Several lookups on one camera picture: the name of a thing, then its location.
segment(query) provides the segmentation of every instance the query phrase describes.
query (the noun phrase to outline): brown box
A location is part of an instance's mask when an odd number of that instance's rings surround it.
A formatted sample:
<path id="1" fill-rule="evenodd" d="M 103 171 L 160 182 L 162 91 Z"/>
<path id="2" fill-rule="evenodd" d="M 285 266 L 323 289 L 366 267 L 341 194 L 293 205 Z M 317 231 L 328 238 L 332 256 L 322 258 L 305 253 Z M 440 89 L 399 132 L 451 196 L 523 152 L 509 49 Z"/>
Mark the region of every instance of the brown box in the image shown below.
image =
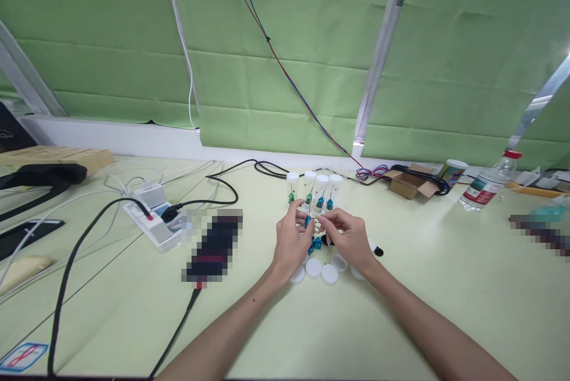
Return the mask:
<path id="1" fill-rule="evenodd" d="M 411 170 L 417 170 L 418 172 L 431 173 L 432 170 L 425 166 L 420 166 L 419 164 L 412 163 L 410 165 Z M 384 177 L 389 177 L 392 179 L 390 182 L 390 187 L 392 191 L 412 200 L 418 193 L 430 198 L 439 190 L 438 186 L 433 182 L 413 176 L 412 174 L 406 172 L 400 172 L 399 170 L 390 170 L 384 174 Z"/>
<path id="2" fill-rule="evenodd" d="M 87 175 L 97 173 L 113 164 L 115 159 L 108 150 L 36 146 L 0 154 L 0 164 L 24 166 L 26 164 L 76 163 L 87 168 Z"/>

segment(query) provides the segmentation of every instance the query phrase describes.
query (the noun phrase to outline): green curtain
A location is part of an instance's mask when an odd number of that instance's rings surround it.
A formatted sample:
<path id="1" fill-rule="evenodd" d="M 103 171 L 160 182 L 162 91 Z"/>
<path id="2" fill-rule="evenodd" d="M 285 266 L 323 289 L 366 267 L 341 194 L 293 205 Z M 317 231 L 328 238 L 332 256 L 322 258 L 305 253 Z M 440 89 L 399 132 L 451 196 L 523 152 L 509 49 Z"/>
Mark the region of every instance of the green curtain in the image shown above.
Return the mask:
<path id="1" fill-rule="evenodd" d="M 569 23 L 568 0 L 406 0 L 364 155 L 476 166 L 498 159 L 568 55 Z M 541 136 L 570 142 L 562 122 Z M 546 162 L 549 145 L 534 145 L 521 165 Z"/>
<path id="2" fill-rule="evenodd" d="M 205 145 L 342 155 L 242 0 L 178 1 Z M 350 151 L 386 0 L 254 2 L 300 91 Z M 71 116 L 190 127 L 170 0 L 0 0 L 0 14 Z"/>

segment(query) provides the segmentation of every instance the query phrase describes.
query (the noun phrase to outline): light green desk surface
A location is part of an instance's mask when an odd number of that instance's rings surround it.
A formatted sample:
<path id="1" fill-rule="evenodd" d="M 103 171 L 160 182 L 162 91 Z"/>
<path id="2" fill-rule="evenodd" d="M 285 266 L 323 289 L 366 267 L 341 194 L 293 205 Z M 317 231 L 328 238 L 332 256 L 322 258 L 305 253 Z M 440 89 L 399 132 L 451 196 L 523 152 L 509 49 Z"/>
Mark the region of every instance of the light green desk surface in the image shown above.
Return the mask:
<path id="1" fill-rule="evenodd" d="M 239 193 L 233 208 L 243 209 L 242 236 L 228 276 L 202 291 L 167 361 L 271 262 L 275 223 L 287 197 L 285 182 L 251 166 L 223 178 Z M 188 197 L 204 198 L 213 186 L 211 180 L 202 181 Z M 494 199 L 483 212 L 470 213 L 455 204 L 464 188 L 456 186 L 449 196 L 427 203 L 408 201 L 385 183 L 364 187 L 349 182 L 343 191 L 346 208 L 366 220 L 369 237 L 383 248 L 381 261 L 420 298 L 519 379 L 566 379 L 570 266 L 533 237 L 511 230 L 508 222 L 511 214 L 526 214 L 546 199 L 507 192 L 503 201 Z M 224 186 L 216 195 L 231 196 Z M 139 237 L 78 290 L 62 311 L 56 371 L 64 376 L 148 376 L 192 293 L 180 279 L 191 246 L 160 254 Z M 329 262 L 335 252 L 332 247 L 314 255 Z M 71 278 L 80 277 L 83 269 L 74 267 Z M 51 295 L 45 299 L 55 301 Z M 49 342 L 51 328 L 49 317 L 26 341 Z M 45 374 L 45 367 L 46 356 L 26 374 Z M 436 379 L 383 299 L 350 271 L 334 287 L 309 278 L 289 287 L 227 377 Z"/>
<path id="2" fill-rule="evenodd" d="M 165 174 L 175 172 L 184 167 L 189 167 L 194 163 L 193 161 L 154 158 L 118 156 L 115 158 L 116 161 L 136 160 L 142 163 L 148 163 L 152 166 L 164 169 Z M 198 163 L 195 169 L 203 164 L 202 162 Z M 167 196 L 171 201 L 180 200 L 200 181 L 204 180 L 205 174 L 208 174 L 214 169 L 219 169 L 218 166 L 219 163 L 210 163 L 200 172 L 166 184 L 164 187 Z M 103 180 L 108 173 L 116 175 L 123 180 L 123 182 L 126 182 L 134 176 L 142 176 L 147 180 L 158 179 L 160 177 L 155 170 L 145 166 L 139 166 L 133 163 L 118 164 L 116 167 L 112 167 L 101 174 L 96 174 L 88 178 L 78 186 L 73 186 L 62 195 L 0 223 L 0 231 L 9 230 L 27 220 L 41 219 L 49 211 L 73 197 L 92 191 L 109 190 L 103 186 Z M 178 176 L 178 174 L 167 177 L 165 180 L 176 176 Z M 109 182 L 109 184 L 120 187 L 118 183 L 113 183 L 113 181 Z M 31 201 L 44 192 L 45 191 L 39 190 L 37 192 L 27 192 L 21 195 L 0 192 L 0 212 Z M 87 228 L 98 211 L 100 211 L 105 204 L 116 198 L 119 198 L 118 193 L 99 193 L 85 196 L 61 208 L 50 216 L 50 219 L 64 220 L 66 224 L 57 231 L 23 248 L 19 252 L 17 259 L 28 255 L 48 256 L 56 262 L 66 259 L 79 239 L 79 236 L 85 228 Z M 114 213 L 115 207 L 108 209 L 106 215 L 97 223 L 91 234 L 85 240 L 85 247 L 105 233 Z M 140 230 L 134 226 L 134 223 L 125 214 L 123 209 L 120 209 L 113 229 L 111 229 L 107 237 L 86 251 L 86 253 L 80 255 L 75 261 L 67 286 L 66 299 L 72 297 L 78 290 L 84 287 L 86 283 L 91 281 L 93 277 L 113 261 L 114 258 L 120 255 L 128 246 L 132 245 L 140 235 Z M 7 263 L 8 259 L 4 259 L 0 262 L 0 271 L 6 267 Z M 33 329 L 44 322 L 46 318 L 53 313 L 64 267 L 65 265 L 60 265 L 58 268 L 50 271 L 44 277 L 41 277 L 41 279 L 31 283 L 28 287 L 0 304 L 0 356 L 4 356 L 9 352 L 14 345 L 29 335 Z"/>

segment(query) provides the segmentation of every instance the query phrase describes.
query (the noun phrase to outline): test tube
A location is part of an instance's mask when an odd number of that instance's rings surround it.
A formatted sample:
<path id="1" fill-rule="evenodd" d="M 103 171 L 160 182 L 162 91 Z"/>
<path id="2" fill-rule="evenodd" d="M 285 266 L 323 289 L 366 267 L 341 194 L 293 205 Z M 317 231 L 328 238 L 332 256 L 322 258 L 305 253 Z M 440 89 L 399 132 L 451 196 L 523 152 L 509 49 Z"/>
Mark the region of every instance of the test tube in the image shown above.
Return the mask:
<path id="1" fill-rule="evenodd" d="M 313 218 L 319 216 L 325 206 L 325 200 L 327 197 L 328 188 L 328 176 L 319 175 L 316 177 L 315 181 L 315 192 L 313 194 L 313 206 L 311 208 L 311 215 Z"/>
<path id="2" fill-rule="evenodd" d="M 287 207 L 297 198 L 297 185 L 299 184 L 299 174 L 297 172 L 289 172 L 287 174 Z"/>
<path id="3" fill-rule="evenodd" d="M 311 211 L 311 203 L 313 201 L 313 193 L 315 192 L 315 179 L 316 172 L 307 170 L 303 175 L 303 194 L 299 197 L 305 199 L 305 203 L 301 205 L 303 212 L 309 213 Z"/>
<path id="4" fill-rule="evenodd" d="M 340 205 L 340 199 L 341 199 L 340 188 L 341 185 L 343 184 L 343 177 L 340 176 L 339 174 L 332 174 L 331 176 L 329 176 L 328 179 L 330 182 L 330 186 L 328 188 L 328 199 L 326 204 L 326 210 L 327 212 L 330 212 L 335 207 L 339 207 Z"/>

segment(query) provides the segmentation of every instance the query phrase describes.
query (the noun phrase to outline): white vial cap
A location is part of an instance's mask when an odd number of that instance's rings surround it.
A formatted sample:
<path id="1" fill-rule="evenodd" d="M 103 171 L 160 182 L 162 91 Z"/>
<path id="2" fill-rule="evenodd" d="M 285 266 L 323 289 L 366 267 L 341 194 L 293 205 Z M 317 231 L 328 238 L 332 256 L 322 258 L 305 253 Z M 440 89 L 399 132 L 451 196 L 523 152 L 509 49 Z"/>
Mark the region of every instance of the white vial cap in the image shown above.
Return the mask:
<path id="1" fill-rule="evenodd" d="M 322 282 L 327 286 L 334 286 L 338 281 L 338 271 L 330 264 L 326 264 L 321 272 Z"/>
<path id="2" fill-rule="evenodd" d="M 332 266 L 337 269 L 338 272 L 344 272 L 348 267 L 349 263 L 337 253 L 335 256 L 332 257 Z"/>
<path id="3" fill-rule="evenodd" d="M 299 174 L 297 172 L 289 172 L 287 174 L 287 182 L 297 183 L 298 180 L 299 180 Z"/>
<path id="4" fill-rule="evenodd" d="M 307 170 L 307 171 L 305 172 L 305 180 L 307 180 L 307 181 L 310 182 L 310 181 L 314 181 L 315 178 L 316 178 L 316 172 L 315 172 L 315 171 L 313 171 L 313 170 Z"/>
<path id="5" fill-rule="evenodd" d="M 316 258 L 311 258 L 305 265 L 305 271 L 309 278 L 315 279 L 321 275 L 321 262 Z"/>
<path id="6" fill-rule="evenodd" d="M 320 182 L 320 183 L 327 183 L 328 182 L 328 176 L 327 175 L 319 175 L 316 177 L 316 181 Z"/>
<path id="7" fill-rule="evenodd" d="M 333 184 L 339 184 L 339 183 L 341 183 L 341 182 L 343 181 L 343 177 L 340 176 L 340 175 L 337 175 L 336 173 L 332 174 L 332 175 L 329 176 L 328 178 L 331 180 L 331 182 L 332 182 Z"/>
<path id="8" fill-rule="evenodd" d="M 352 275 L 354 276 L 355 279 L 364 280 L 364 276 L 362 274 L 360 274 L 360 271 L 358 271 L 352 265 L 350 266 L 350 272 L 352 273 Z"/>
<path id="9" fill-rule="evenodd" d="M 295 274 L 293 274 L 293 277 L 291 277 L 291 280 L 289 281 L 293 284 L 300 284 L 304 279 L 305 279 L 305 269 L 301 265 L 299 269 L 295 271 Z"/>

